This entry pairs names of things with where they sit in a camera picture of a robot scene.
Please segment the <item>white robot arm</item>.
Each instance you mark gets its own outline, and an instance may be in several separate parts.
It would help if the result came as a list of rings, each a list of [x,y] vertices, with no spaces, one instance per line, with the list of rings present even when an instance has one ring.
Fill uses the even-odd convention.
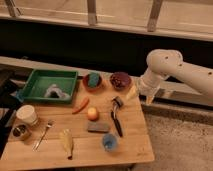
[[[147,69],[130,88],[127,100],[145,95],[146,103],[151,104],[160,84],[170,76],[213,100],[213,69],[184,62],[178,50],[152,50],[146,62]]]

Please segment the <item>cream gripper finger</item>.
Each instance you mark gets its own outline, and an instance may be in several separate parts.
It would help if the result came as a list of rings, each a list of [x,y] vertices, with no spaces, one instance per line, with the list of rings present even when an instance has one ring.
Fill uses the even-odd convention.
[[[147,105],[152,104],[153,100],[154,100],[154,96],[147,96],[146,97],[146,104]]]
[[[136,85],[133,85],[126,95],[127,100],[131,100],[138,96],[138,88]]]

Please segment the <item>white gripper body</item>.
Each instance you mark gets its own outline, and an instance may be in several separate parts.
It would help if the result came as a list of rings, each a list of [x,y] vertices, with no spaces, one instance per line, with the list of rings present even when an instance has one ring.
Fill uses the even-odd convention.
[[[165,76],[146,71],[137,82],[138,90],[141,95],[154,97],[160,88],[160,84],[166,79]]]

